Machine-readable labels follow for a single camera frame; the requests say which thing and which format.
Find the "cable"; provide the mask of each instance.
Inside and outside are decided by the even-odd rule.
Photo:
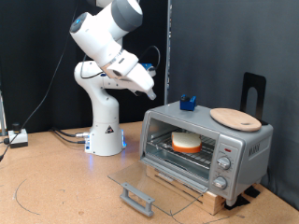
[[[50,131],[56,131],[56,132],[61,133],[61,134],[65,135],[65,136],[67,136],[67,137],[76,137],[75,134],[72,134],[72,133],[64,133],[63,131],[60,131],[59,129],[57,129],[57,128],[55,128],[55,127],[52,127],[52,128],[50,129]]]
[[[85,141],[77,141],[77,142],[73,142],[73,141],[70,141],[66,138],[63,138],[61,135],[59,135],[55,130],[51,130],[53,131],[54,133],[56,133],[59,137],[61,137],[62,139],[64,139],[66,142],[69,142],[69,143],[74,143],[74,144],[85,144]]]
[[[77,9],[78,9],[78,1],[77,1],[77,5],[76,5],[76,8],[75,8],[75,11],[74,11],[74,15],[73,15],[73,18],[72,18],[72,22],[75,18],[75,15],[76,15],[76,12],[77,12]],[[48,90],[46,92],[46,95],[44,96],[43,100],[40,102],[40,104],[37,106],[37,108],[34,110],[34,112],[31,113],[31,115],[28,117],[28,119],[23,123],[23,125],[21,126],[21,130],[25,127],[25,125],[27,124],[28,120],[34,115],[34,113],[38,110],[39,107],[41,107],[41,105],[44,103],[44,101],[46,100],[48,94],[49,94],[49,91],[50,91],[50,87],[52,86],[52,83],[53,83],[53,80],[56,76],[56,73],[57,73],[57,70],[59,68],[59,65],[64,57],[64,53],[65,53],[65,50],[66,50],[66,46],[67,46],[67,42],[68,42],[68,37],[69,37],[69,33],[67,34],[67,37],[66,37],[66,41],[65,41],[65,45],[64,45],[64,51],[63,51],[63,54],[62,56],[60,57],[60,60],[56,66],[56,69],[55,69],[55,72],[53,74],[53,77],[52,77],[52,80],[50,81],[50,84],[49,84],[49,87],[48,87]],[[6,155],[7,153],[7,150],[8,148],[10,147],[11,143],[16,139],[16,137],[20,134],[21,132],[17,133],[13,139],[11,139],[11,142],[9,143],[9,145],[7,146],[6,150],[4,151],[4,153],[0,156],[0,161],[4,158],[4,156]]]
[[[141,56],[139,57],[139,61],[141,61],[141,59],[146,55],[146,53],[147,53],[150,49],[156,49],[157,52],[158,52],[158,63],[157,63],[157,65],[154,67],[154,69],[157,71],[157,69],[158,69],[158,67],[159,67],[159,65],[160,65],[161,54],[160,54],[159,49],[158,49],[156,46],[154,46],[154,45],[149,46],[149,47],[148,47],[148,48],[141,54]]]
[[[83,65],[84,65],[85,60],[86,60],[86,56],[87,56],[87,55],[85,54],[85,55],[84,55],[84,58],[83,58],[83,61],[82,61],[82,66],[81,66],[81,71],[80,71],[80,76],[81,76],[81,78],[82,78],[82,79],[89,79],[89,78],[97,77],[97,76],[99,76],[99,75],[104,74],[104,72],[100,72],[100,73],[98,73],[98,74],[93,75],[92,77],[83,77],[83,76],[82,76],[82,71],[83,71]]]

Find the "black curtain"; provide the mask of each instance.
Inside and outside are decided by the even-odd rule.
[[[76,16],[98,13],[99,7],[85,0],[1,1],[0,6],[0,75],[7,127],[23,123],[43,99],[64,44],[76,6]],[[120,103],[120,122],[140,121],[144,113],[164,103],[167,1],[141,0],[143,25],[123,39],[123,46],[137,57],[149,45],[156,45],[161,64],[154,78],[157,98],[134,96],[128,90],[109,91]],[[26,125],[28,133],[43,132],[51,126],[60,129],[89,127],[93,123],[91,100],[74,79],[74,68],[83,52],[71,36],[44,104]],[[150,51],[142,63],[157,63]]]
[[[266,77],[263,120],[274,127],[262,183],[299,208],[299,2],[172,0],[168,101],[240,108],[243,75]],[[254,96],[250,91],[250,114]]]

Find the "blue light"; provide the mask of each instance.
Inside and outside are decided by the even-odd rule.
[[[123,131],[123,129],[121,129],[121,137],[122,137],[122,147],[127,147],[127,144],[125,143],[125,139],[124,139],[124,131]]]

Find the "metal pole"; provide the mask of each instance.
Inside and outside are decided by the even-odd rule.
[[[2,92],[0,91],[0,122],[1,122],[1,129],[2,129],[2,136],[6,136],[6,125],[4,123],[4,109],[2,103]]]

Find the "round wooden board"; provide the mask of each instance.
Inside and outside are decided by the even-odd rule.
[[[217,122],[240,131],[255,132],[262,127],[260,121],[241,111],[227,108],[215,108],[211,109],[210,114]]]

